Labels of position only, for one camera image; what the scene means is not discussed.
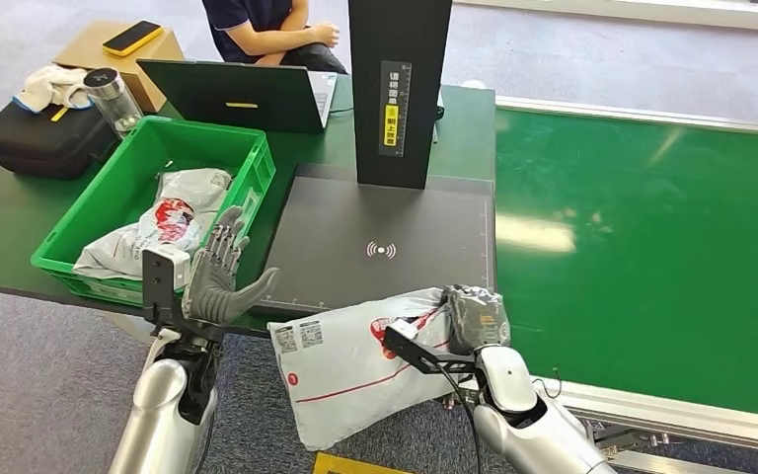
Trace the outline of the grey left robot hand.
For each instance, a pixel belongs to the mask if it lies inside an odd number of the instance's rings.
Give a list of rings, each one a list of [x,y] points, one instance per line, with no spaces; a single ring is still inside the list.
[[[245,225],[243,213],[241,206],[227,207],[193,257],[190,281],[182,298],[186,319],[227,327],[275,287],[278,268],[269,268],[249,285],[237,287],[237,270],[250,243],[248,236],[239,235]]]

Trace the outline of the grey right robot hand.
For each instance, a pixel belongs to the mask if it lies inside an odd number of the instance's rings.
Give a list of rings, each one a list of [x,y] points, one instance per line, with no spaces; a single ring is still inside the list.
[[[511,345],[510,327],[499,293],[485,287],[452,284],[443,288],[441,304],[449,317],[449,351],[467,356],[491,345]]]

